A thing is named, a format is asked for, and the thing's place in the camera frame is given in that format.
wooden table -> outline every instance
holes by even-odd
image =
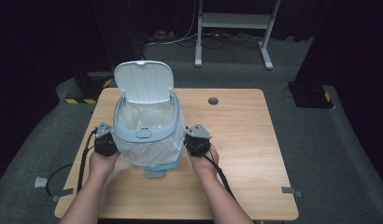
[[[212,134],[220,167],[239,201],[254,220],[294,220],[292,194],[281,187],[290,181],[279,150],[263,92],[253,89],[175,89],[188,126],[197,122]],[[118,89],[103,90],[55,210],[62,217],[76,196],[81,154],[88,135],[100,121],[112,125]],[[216,97],[217,105],[208,103]],[[84,181],[88,176],[88,163]],[[147,179],[144,170],[120,159],[106,184],[99,217],[143,219],[211,219],[205,194],[192,171],[186,149],[176,169],[164,178]]]

yellow and black hazard tape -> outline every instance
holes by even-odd
[[[112,79],[108,79],[104,85],[102,86],[102,89],[109,87]],[[96,104],[97,99],[92,99],[92,98],[65,98],[65,101],[69,104]]]
[[[84,99],[84,98],[67,98],[65,101],[69,104],[96,104],[94,99]]]
[[[112,79],[108,79],[108,80],[104,83],[103,88],[108,87],[108,86],[110,85],[111,81],[112,81]]]
[[[324,96],[327,102],[331,102],[331,96],[329,95],[328,92],[325,92]]]

gray carpet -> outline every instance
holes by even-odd
[[[220,42],[204,44],[215,48]],[[291,185],[304,194],[296,199],[299,217],[286,223],[383,223],[383,183],[352,131],[334,87],[324,86],[333,109],[297,108],[287,89],[310,44],[270,40],[273,71],[265,70],[256,42],[203,49],[201,68],[194,67],[195,48],[154,45],[145,48],[144,56],[167,63],[176,88],[263,90]],[[73,162],[91,118],[94,105],[64,102],[73,84],[70,79],[58,87],[61,102],[35,127],[2,177],[0,224],[58,222],[56,203],[34,183],[37,176],[47,178]],[[53,177],[51,191],[62,189],[68,173],[66,168]]]

white metal frame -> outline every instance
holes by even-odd
[[[222,28],[243,28],[243,29],[263,29],[266,30],[263,42],[259,42],[264,65],[267,70],[273,69],[270,56],[267,52],[267,43],[276,21],[277,11],[281,0],[276,0],[273,10],[269,15],[252,14],[229,14],[229,13],[203,13],[203,0],[200,0],[198,8],[198,33],[195,47],[195,66],[203,65],[202,55],[202,30],[203,27],[222,27]]]

white trash can lid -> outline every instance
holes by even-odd
[[[169,101],[174,77],[165,63],[134,61],[119,64],[114,72],[116,84],[127,102],[155,104]]]

